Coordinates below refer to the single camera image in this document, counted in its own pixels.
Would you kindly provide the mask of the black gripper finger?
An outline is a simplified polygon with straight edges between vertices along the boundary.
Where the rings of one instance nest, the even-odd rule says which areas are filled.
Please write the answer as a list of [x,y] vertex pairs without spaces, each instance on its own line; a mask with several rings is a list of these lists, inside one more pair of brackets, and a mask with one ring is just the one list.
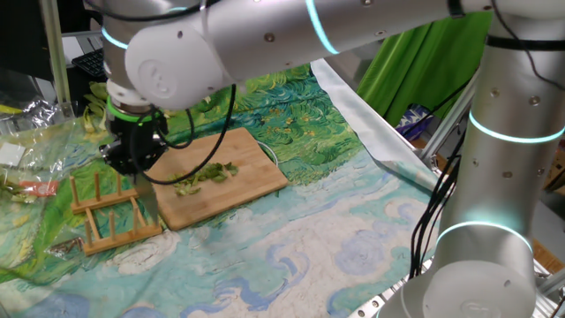
[[129,151],[120,140],[100,145],[99,151],[104,162],[121,175],[132,174],[132,160]]
[[132,152],[132,160],[136,160],[137,163],[132,163],[132,172],[140,173],[150,170],[166,151],[167,148],[154,148],[149,151],[135,148]]

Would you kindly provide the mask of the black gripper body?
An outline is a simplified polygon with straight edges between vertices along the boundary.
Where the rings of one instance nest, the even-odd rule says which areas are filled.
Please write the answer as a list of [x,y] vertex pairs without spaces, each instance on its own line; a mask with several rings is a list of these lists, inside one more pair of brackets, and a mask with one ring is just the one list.
[[108,131],[113,138],[109,153],[163,153],[167,146],[160,141],[151,122],[132,122],[114,117],[108,120]]

